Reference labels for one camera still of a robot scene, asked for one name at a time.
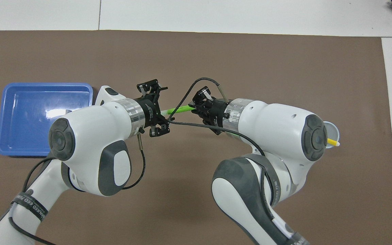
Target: cable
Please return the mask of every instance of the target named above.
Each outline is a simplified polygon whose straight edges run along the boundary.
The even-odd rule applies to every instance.
[[[24,182],[24,184],[23,184],[22,192],[26,192],[26,191],[27,191],[28,181],[30,180],[31,175],[33,174],[34,170],[36,170],[36,168],[39,167],[42,163],[45,163],[45,162],[47,162],[47,161],[54,160],[54,159],[56,159],[56,158],[55,158],[55,157],[47,157],[47,158],[44,158],[42,161],[39,161],[39,163],[37,163],[37,164],[30,170],[30,172],[28,173],[28,176],[27,176],[27,178],[26,178],[26,180],[25,180],[25,182]],[[28,231],[25,231],[24,229],[22,229],[22,228],[19,227],[18,225],[16,225],[16,223],[15,223],[14,220],[13,220],[13,210],[14,210],[14,208],[15,208],[16,206],[17,206],[16,203],[13,203],[13,204],[11,205],[11,208],[10,208],[10,215],[9,215],[9,217],[8,217],[8,220],[9,220],[10,225],[11,225],[15,230],[17,230],[18,232],[24,234],[25,236],[28,236],[28,237],[31,238],[31,239],[34,239],[34,240],[36,240],[36,241],[38,241],[38,242],[41,242],[41,243],[43,243],[43,244],[47,244],[47,245],[56,245],[56,244],[54,244],[54,243],[52,243],[52,242],[48,242],[47,240],[41,239],[40,237],[37,237],[37,236],[35,236],[35,235],[29,233]]]
[[[217,126],[212,126],[212,125],[192,124],[192,123],[189,123],[189,122],[172,121],[172,116],[173,116],[173,114],[178,110],[178,108],[182,105],[182,103],[184,102],[184,100],[185,100],[185,99],[187,98],[187,96],[190,94],[190,92],[191,92],[191,90],[193,89],[194,85],[196,85],[196,83],[198,83],[199,81],[202,81],[202,80],[207,80],[207,81],[213,82],[217,87],[220,86],[220,84],[219,84],[218,82],[216,82],[216,80],[211,79],[211,78],[200,78],[200,79],[196,79],[196,81],[193,82],[193,84],[192,84],[192,85],[190,86],[190,88],[188,89],[187,93],[185,93],[184,97],[181,99],[181,102],[179,102],[179,104],[175,107],[175,109],[173,110],[173,112],[169,115],[169,117],[168,117],[168,119],[167,119],[168,122],[169,122],[170,124],[178,124],[178,125],[187,125],[187,126],[194,126],[194,127],[201,127],[201,128],[209,128],[209,129],[212,129],[212,130],[221,130],[221,131],[224,131],[224,132],[230,132],[230,133],[236,134],[236,135],[238,135],[238,136],[243,137],[244,139],[246,139],[247,141],[249,141],[252,145],[254,145],[255,148],[260,152],[260,154],[261,154],[262,156],[266,156],[266,155],[264,154],[264,152],[263,152],[263,149],[261,149],[261,147],[258,146],[257,143],[255,143],[255,141],[253,141],[251,138],[247,137],[246,135],[244,135],[244,134],[242,134],[242,133],[240,133],[240,132],[236,132],[236,131],[234,131],[234,130],[229,130],[229,129],[225,129],[225,128],[217,127]]]
[[[130,185],[130,186],[125,186],[124,188],[122,188],[122,190],[126,190],[129,188],[134,187],[135,185],[137,185],[140,180],[142,179],[143,175],[145,174],[145,169],[146,169],[146,159],[145,159],[145,154],[143,153],[143,150],[141,149],[140,152],[142,153],[142,157],[143,157],[143,170],[142,170],[142,174],[140,174],[140,177],[138,178],[138,180],[136,182],[134,182],[134,184]]]
[[[255,148],[260,152],[260,154],[261,154],[262,156],[265,157],[266,154],[263,152],[263,149],[261,149],[261,147],[260,147],[257,143],[255,143],[255,141],[253,141],[251,138],[247,137],[246,135],[244,135],[244,134],[242,134],[242,133],[240,133],[240,132],[236,132],[236,131],[234,131],[234,130],[229,130],[229,129],[225,129],[225,128],[217,127],[217,126],[212,126],[212,125],[193,124],[193,123],[190,123],[190,122],[172,121],[172,116],[173,116],[173,114],[175,114],[175,112],[178,110],[178,108],[182,105],[182,103],[184,102],[184,100],[185,100],[185,99],[187,98],[187,96],[190,94],[190,92],[191,92],[191,90],[193,89],[194,85],[196,85],[196,83],[198,83],[199,81],[202,81],[202,80],[207,80],[207,81],[213,82],[213,83],[217,86],[217,88],[219,89],[219,91],[221,92],[222,96],[225,98],[224,93],[223,93],[222,90],[220,89],[220,84],[219,84],[218,82],[216,82],[214,79],[210,79],[210,78],[199,78],[199,79],[196,79],[196,81],[194,81],[193,84],[192,84],[192,85],[190,86],[190,88],[188,89],[187,93],[185,93],[185,96],[181,99],[181,101],[179,102],[179,104],[175,107],[175,109],[173,110],[173,112],[169,115],[169,117],[168,117],[168,119],[167,119],[167,120],[169,121],[169,123],[170,123],[170,124],[177,124],[177,125],[187,125],[187,126],[208,128],[208,129],[212,129],[212,130],[221,130],[221,131],[223,131],[223,132],[230,132],[230,133],[236,134],[236,135],[241,136],[242,138],[246,139],[247,141],[249,141],[253,146],[255,146]],[[267,172],[266,168],[265,168],[262,164],[260,164],[260,163],[258,163],[258,162],[255,162],[255,163],[256,163],[258,166],[261,167],[261,175],[260,175],[260,178],[261,178],[261,181],[260,181],[260,190],[261,190],[261,191],[260,191],[260,195],[261,195],[261,198],[262,198],[262,201],[263,201],[263,206],[266,207],[266,208],[265,208],[265,212],[266,212],[267,216],[269,216],[270,219],[274,219],[273,214],[270,212],[270,210],[269,210],[269,208],[268,208],[269,204],[268,204],[268,202],[267,202],[267,200],[266,200],[266,195],[265,195],[265,191],[264,191],[264,177],[266,177],[267,180],[269,180],[270,177],[269,177],[269,175],[268,175],[268,172]]]
[[[16,223],[13,220],[13,216],[10,215],[10,217],[8,217],[8,221],[10,222],[10,225],[13,226],[13,228],[15,230],[17,230],[18,232],[28,236],[31,239],[34,239],[38,242],[41,242],[43,244],[47,244],[47,245],[56,245],[55,243],[52,242],[48,242],[47,240],[41,239],[40,237],[34,236],[33,234],[29,233],[28,231],[25,231],[24,229],[22,229],[21,227],[19,227],[18,225],[16,225]]]
[[[34,166],[34,167],[30,170],[30,172],[28,173],[27,179],[25,180],[25,182],[24,182],[24,184],[23,184],[22,192],[27,191],[28,181],[30,181],[31,174],[33,174],[34,170],[36,170],[36,168],[37,168],[38,166],[40,166],[40,164],[45,163],[45,162],[47,162],[47,161],[49,161],[49,160],[54,160],[54,159],[56,159],[56,158],[55,158],[55,157],[47,157],[47,158],[44,158],[42,161],[39,161],[39,163],[37,163],[36,166]]]

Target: marker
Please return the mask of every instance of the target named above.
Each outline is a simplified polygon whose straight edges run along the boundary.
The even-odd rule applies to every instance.
[[[164,110],[164,111],[161,111],[161,114],[163,116],[170,115],[174,110],[175,110],[174,108],[169,109],[169,110]],[[176,110],[175,113],[183,113],[183,112],[187,112],[187,111],[191,111],[191,110],[194,110],[194,108],[190,107],[188,105],[184,105],[183,107],[178,107],[178,109]]]
[[[340,143],[338,141],[332,140],[330,138],[328,138],[328,143],[333,146],[340,146]]]

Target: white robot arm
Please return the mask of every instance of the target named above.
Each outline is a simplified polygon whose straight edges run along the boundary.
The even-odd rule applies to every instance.
[[[223,128],[254,141],[227,132],[249,144],[253,153],[219,164],[212,182],[215,202],[255,244],[309,244],[272,207],[303,187],[309,169],[325,152],[328,134],[324,122],[297,107],[250,99],[229,101],[210,94],[207,87],[196,93],[189,104],[194,107],[192,113],[216,134]]]
[[[33,239],[52,244],[34,234],[68,189],[111,196],[134,186],[125,187],[131,174],[125,140],[133,135],[140,139],[139,133],[146,127],[151,127],[149,135],[155,137],[168,133],[169,124],[185,124],[173,121],[173,113],[169,120],[161,115],[158,97],[166,88],[157,80],[137,88],[143,96],[128,99],[103,86],[94,106],[68,113],[53,123],[49,143],[50,155],[56,160],[45,159],[41,173],[31,186],[24,185],[0,219],[1,245],[34,244]],[[226,131],[253,151],[219,164],[212,181],[215,202],[255,244],[309,244],[272,207],[303,187],[312,164],[323,155],[328,138],[323,121],[306,110],[283,104],[229,101],[220,91],[224,99],[212,97],[207,87],[199,90],[190,104],[192,113],[203,119],[203,127],[216,134]]]
[[[49,143],[53,158],[44,160],[41,173],[28,188],[25,183],[0,219],[0,245],[34,244],[32,238],[51,244],[34,234],[54,202],[68,189],[111,196],[134,186],[125,187],[131,174],[125,140],[140,136],[145,127],[151,127],[151,137],[169,132],[169,123],[158,105],[159,92],[167,88],[157,80],[137,88],[143,96],[128,99],[103,86],[95,105],[68,113],[52,124]]]

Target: plastic tray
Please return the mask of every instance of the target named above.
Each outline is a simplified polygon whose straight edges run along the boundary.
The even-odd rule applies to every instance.
[[[87,83],[7,85],[1,99],[0,154],[48,155],[51,124],[69,111],[92,105],[92,99],[93,89]]]

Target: brown mat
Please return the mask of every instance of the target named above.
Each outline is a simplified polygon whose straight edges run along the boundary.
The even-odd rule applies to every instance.
[[[164,110],[202,76],[230,98],[301,107],[339,127],[342,146],[276,207],[293,229],[311,244],[392,244],[392,134],[379,38],[0,31],[0,99],[11,82],[87,82],[137,98],[135,85],[156,78],[169,87],[160,98]],[[196,88],[203,85],[218,96],[208,83]],[[191,113],[177,120],[201,122]],[[108,198],[65,192],[38,235],[61,245],[252,244],[210,191],[218,163],[248,153],[247,145],[176,125],[143,140],[147,168],[137,187]],[[135,179],[141,157],[136,138],[128,142]],[[0,216],[37,161],[0,156]]]

